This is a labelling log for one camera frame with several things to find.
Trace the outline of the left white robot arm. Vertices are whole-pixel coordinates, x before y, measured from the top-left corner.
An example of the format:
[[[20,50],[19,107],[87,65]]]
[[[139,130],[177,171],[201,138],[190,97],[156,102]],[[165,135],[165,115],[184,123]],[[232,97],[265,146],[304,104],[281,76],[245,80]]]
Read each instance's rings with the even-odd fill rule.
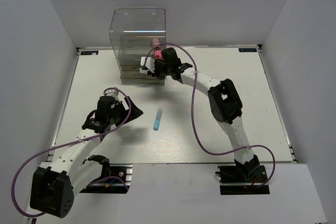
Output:
[[[65,217],[73,206],[75,196],[93,181],[110,178],[109,159],[92,151],[102,142],[106,133],[122,123],[128,123],[143,114],[129,97],[126,109],[116,95],[103,95],[97,108],[91,111],[78,136],[48,167],[39,167],[33,174],[30,207],[58,218]]]

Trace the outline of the blue highlighter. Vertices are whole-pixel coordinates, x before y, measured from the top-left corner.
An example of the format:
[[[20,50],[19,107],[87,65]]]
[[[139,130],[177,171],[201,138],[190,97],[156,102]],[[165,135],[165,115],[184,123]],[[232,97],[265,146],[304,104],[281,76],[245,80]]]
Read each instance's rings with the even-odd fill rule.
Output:
[[[161,122],[161,118],[162,118],[162,112],[163,109],[162,108],[158,108],[156,116],[155,116],[155,120],[154,120],[154,124],[153,124],[153,129],[155,131],[157,131],[160,127],[160,122]]]

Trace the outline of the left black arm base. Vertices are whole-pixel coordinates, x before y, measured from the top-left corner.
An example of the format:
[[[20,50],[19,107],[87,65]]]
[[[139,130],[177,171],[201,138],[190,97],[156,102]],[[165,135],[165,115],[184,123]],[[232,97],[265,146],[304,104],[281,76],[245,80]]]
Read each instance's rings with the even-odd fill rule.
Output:
[[[102,155],[91,155],[82,165],[98,165],[99,177],[91,181],[82,194],[126,194],[132,180],[132,164],[112,164]]]

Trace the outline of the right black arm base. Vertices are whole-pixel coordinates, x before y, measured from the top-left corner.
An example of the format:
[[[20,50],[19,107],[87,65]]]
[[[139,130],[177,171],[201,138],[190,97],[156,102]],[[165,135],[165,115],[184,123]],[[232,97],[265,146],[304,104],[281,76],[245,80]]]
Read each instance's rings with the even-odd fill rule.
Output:
[[[260,165],[252,174],[245,178],[238,173],[236,166],[219,166],[215,172],[219,178],[221,195],[269,195],[268,184],[261,186],[268,179],[264,165]]]

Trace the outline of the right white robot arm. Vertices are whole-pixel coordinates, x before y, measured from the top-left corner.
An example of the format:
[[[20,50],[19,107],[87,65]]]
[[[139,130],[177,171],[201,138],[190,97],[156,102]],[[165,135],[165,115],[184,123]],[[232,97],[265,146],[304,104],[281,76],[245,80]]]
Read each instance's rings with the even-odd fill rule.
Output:
[[[199,91],[206,95],[212,116],[228,136],[233,150],[225,153],[211,153],[207,150],[204,152],[213,156],[233,153],[238,177],[245,182],[255,177],[259,160],[250,148],[242,122],[243,104],[230,79],[217,80],[201,73],[194,60],[191,64],[182,63],[174,48],[161,51],[161,58],[143,57],[141,68],[146,74],[157,79],[170,76],[173,80],[193,88],[191,120],[195,135],[197,134],[194,120],[195,92]]]

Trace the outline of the pink capped marker bottle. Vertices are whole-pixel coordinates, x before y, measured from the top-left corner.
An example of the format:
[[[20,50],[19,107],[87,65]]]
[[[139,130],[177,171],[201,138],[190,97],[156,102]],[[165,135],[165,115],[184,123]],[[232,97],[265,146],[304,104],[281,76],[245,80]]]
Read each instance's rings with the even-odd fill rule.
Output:
[[[158,38],[152,39],[152,48],[154,49],[154,57],[155,59],[162,59],[160,40]]]

